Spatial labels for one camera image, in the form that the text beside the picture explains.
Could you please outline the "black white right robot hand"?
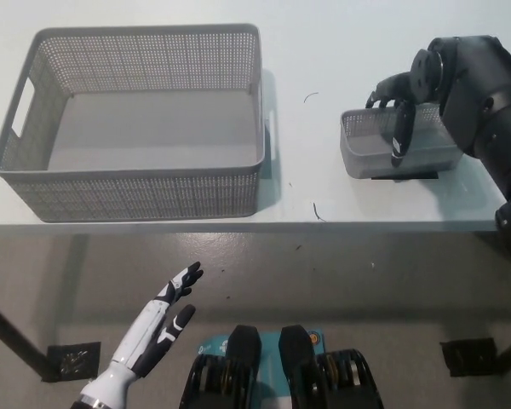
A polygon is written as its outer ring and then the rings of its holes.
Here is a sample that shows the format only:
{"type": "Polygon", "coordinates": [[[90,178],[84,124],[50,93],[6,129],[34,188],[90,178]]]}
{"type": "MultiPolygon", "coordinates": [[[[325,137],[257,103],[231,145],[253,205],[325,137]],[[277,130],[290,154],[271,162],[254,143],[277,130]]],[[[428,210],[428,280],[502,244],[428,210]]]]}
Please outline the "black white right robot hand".
{"type": "Polygon", "coordinates": [[[416,97],[411,90],[411,77],[408,72],[395,74],[379,82],[370,93],[365,108],[370,109],[379,102],[379,108],[383,109],[390,101],[393,101],[396,111],[391,164],[398,168],[410,148],[416,118],[416,97]]]}

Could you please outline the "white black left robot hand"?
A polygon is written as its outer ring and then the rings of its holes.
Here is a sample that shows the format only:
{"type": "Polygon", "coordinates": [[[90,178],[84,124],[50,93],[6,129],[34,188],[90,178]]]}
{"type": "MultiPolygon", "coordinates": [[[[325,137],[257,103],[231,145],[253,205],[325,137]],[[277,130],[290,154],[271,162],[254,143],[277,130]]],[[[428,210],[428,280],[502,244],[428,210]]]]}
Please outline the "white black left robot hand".
{"type": "Polygon", "coordinates": [[[184,331],[196,308],[187,304],[172,320],[169,309],[192,292],[203,276],[201,263],[181,270],[141,310],[116,348],[107,368],[87,383],[73,408],[125,408],[129,387],[146,377],[184,331]]]}

